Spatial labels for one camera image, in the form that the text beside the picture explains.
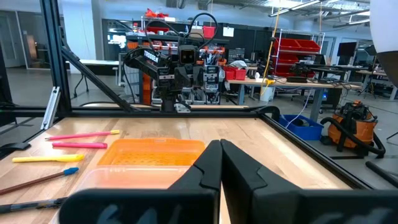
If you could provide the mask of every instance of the pink pen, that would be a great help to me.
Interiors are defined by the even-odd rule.
[[[92,137],[92,136],[105,136],[109,134],[119,134],[119,130],[112,131],[103,131],[98,133],[86,133],[86,134],[68,134],[63,136],[51,136],[45,138],[45,140],[59,140],[59,139],[69,139],[69,138],[83,138],[83,137]]]
[[[95,149],[106,149],[108,144],[103,142],[53,142],[53,147],[88,147]]]

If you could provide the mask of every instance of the orange tray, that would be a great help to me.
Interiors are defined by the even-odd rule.
[[[170,138],[118,139],[98,165],[191,166],[205,150],[205,143]]]

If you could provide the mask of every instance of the orange shop vacuum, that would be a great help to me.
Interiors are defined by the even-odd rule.
[[[346,103],[336,110],[332,118],[324,118],[321,124],[330,122],[328,136],[322,136],[321,142],[325,145],[337,144],[337,151],[343,148],[353,149],[359,156],[367,156],[369,152],[383,158],[386,149],[374,132],[377,125],[377,116],[359,100]]]

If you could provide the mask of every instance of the blue bin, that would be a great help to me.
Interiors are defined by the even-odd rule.
[[[279,118],[279,124],[281,124],[283,127],[286,127],[286,125],[296,116],[297,115],[281,115]],[[302,115],[300,115],[297,119],[306,120],[309,123],[309,127],[296,126],[291,123],[289,127],[287,127],[288,130],[290,130],[303,140],[319,140],[321,138],[321,133],[323,129],[322,125]]]

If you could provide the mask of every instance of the yellow pen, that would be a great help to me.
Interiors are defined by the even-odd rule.
[[[59,162],[78,162],[84,159],[83,154],[71,154],[62,156],[31,156],[31,157],[15,157],[13,162],[42,162],[42,161],[59,161]]]

